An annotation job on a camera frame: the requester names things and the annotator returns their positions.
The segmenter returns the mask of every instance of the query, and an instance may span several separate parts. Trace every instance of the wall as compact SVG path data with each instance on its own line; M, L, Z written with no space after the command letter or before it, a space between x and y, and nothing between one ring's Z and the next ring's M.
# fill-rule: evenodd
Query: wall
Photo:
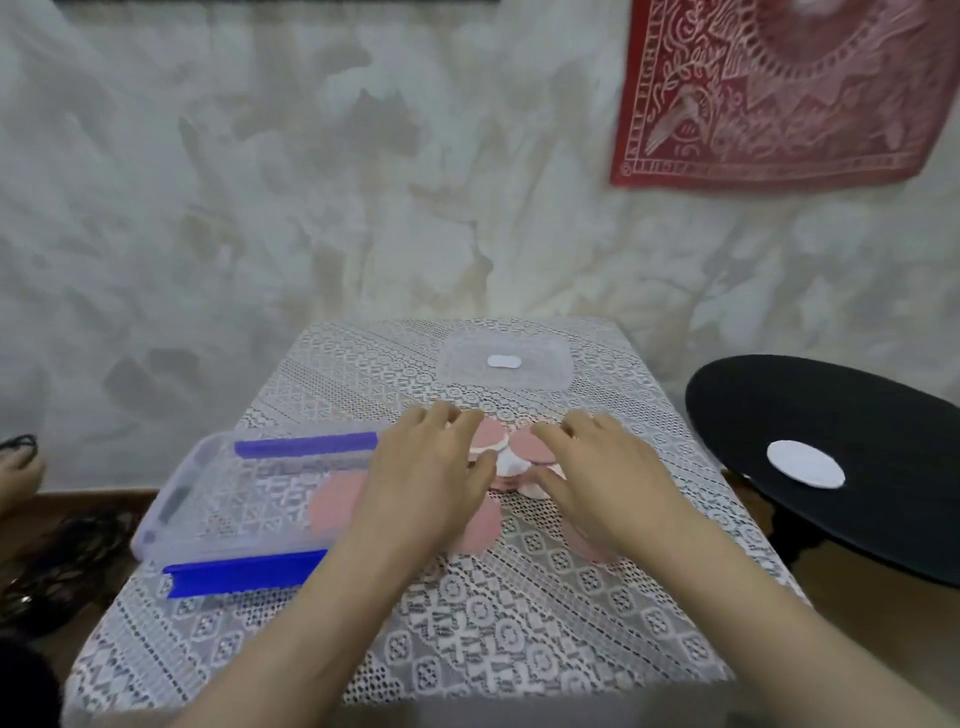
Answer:
M598 314L674 395L801 353L960 400L960 120L904 185L613 190L627 0L0 9L0 424L161 482L311 317Z

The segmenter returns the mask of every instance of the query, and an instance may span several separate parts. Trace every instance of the patterned tablecloth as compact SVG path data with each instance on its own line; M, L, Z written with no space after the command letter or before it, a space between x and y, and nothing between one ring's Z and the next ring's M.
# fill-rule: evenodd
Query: patterned tablecloth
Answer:
M438 384L441 342L464 328L565 336L575 366L572 385L542 392ZM799 592L636 352L607 321L316 324L239 426L393 419L409 402L434 399L481 407L507 425L559 420L572 407L612 413L657 449L702 512ZM499 497L503 534L496 547L481 556L441 559L426 570L387 619L346 702L607 692L731 676L643 571L572 555L551 501ZM167 577L150 564L131 576L73 666L65 717L190 700L296 591L168 599L169 589Z

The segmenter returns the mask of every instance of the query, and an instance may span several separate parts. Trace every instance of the forearm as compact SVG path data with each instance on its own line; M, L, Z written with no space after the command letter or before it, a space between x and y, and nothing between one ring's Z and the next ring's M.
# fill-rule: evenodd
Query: forearm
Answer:
M956 726L940 708L848 639L751 559L720 526L683 525L670 553L640 563L671 593L782 725Z
M176 728L320 725L408 581L411 559L348 533Z

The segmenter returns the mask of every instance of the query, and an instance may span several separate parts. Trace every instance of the red bandana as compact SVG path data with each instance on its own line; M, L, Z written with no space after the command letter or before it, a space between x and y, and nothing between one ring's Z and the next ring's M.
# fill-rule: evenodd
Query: red bandana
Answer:
M611 181L904 180L958 80L960 0L635 0Z

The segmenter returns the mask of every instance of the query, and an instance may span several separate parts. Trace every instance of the stool leg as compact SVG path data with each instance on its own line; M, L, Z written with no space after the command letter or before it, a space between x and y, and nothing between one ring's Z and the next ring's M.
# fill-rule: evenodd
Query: stool leg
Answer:
M802 551L816 548L826 539L823 531L786 508L777 506L774 509L773 522L770 546L790 570L793 570Z

